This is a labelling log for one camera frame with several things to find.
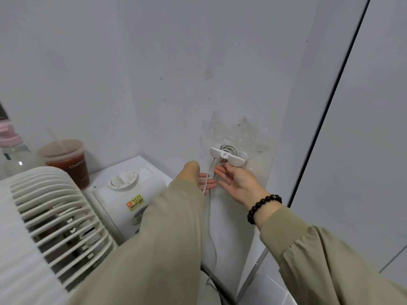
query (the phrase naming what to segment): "yellow sticker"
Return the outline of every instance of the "yellow sticker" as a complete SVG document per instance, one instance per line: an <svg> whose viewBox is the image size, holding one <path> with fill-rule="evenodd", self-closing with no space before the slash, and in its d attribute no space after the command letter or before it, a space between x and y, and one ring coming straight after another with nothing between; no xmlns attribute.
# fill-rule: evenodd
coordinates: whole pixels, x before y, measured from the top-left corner
<svg viewBox="0 0 407 305"><path fill-rule="evenodd" d="M133 211L135 209L137 209L142 203L144 202L144 198L142 195L138 194L137 196L135 196L133 199L131 199L128 203L127 203L127 207Z"/></svg>

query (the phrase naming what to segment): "cup lid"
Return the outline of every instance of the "cup lid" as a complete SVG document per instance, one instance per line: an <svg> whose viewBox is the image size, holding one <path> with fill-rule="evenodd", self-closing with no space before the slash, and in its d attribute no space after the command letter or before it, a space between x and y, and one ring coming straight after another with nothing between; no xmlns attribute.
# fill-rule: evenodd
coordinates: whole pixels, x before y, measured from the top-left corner
<svg viewBox="0 0 407 305"><path fill-rule="evenodd" d="M84 144L78 139L60 140L63 147L53 141L38 149L37 155L47 161L62 161L75 157L84 151Z"/></svg>

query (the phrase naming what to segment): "right hand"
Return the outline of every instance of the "right hand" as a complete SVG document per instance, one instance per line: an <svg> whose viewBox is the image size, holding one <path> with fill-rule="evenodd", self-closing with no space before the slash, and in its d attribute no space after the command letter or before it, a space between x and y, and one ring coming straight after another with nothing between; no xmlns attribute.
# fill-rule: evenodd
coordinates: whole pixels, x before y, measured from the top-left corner
<svg viewBox="0 0 407 305"><path fill-rule="evenodd" d="M235 201L244 205L248 210L257 201L269 195L250 171L226 163L226 165L216 166L214 173L225 180L224 182L219 181L219 184Z"/></svg>

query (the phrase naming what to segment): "dark wooden bead bracelet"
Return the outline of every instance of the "dark wooden bead bracelet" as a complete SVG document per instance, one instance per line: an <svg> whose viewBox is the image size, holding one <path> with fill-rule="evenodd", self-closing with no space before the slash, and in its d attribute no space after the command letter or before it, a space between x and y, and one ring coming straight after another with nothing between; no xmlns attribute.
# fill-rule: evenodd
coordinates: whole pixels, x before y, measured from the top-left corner
<svg viewBox="0 0 407 305"><path fill-rule="evenodd" d="M273 201L273 200L276 200L279 203L282 203L282 199L279 195L270 195L270 196L266 196L264 199L260 199L260 201L256 202L256 204L253 205L252 209L249 211L249 214L247 215L247 221L250 224L254 225L254 219L253 219L254 213L256 213L257 210L259 208L261 208L262 205L265 205L267 202Z"/></svg>

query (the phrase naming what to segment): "khaki jacket sleeve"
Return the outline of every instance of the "khaki jacket sleeve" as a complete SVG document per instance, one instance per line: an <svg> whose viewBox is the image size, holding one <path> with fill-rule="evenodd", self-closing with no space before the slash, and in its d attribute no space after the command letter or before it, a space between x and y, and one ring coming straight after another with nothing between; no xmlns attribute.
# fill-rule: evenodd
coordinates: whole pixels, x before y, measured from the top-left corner
<svg viewBox="0 0 407 305"><path fill-rule="evenodd" d="M140 232L112 252L69 304L196 304L204 196L173 181L143 215Z"/></svg>
<svg viewBox="0 0 407 305"><path fill-rule="evenodd" d="M328 230L310 226L290 209L273 213L260 237L298 305L407 304L407 291L380 276Z"/></svg>

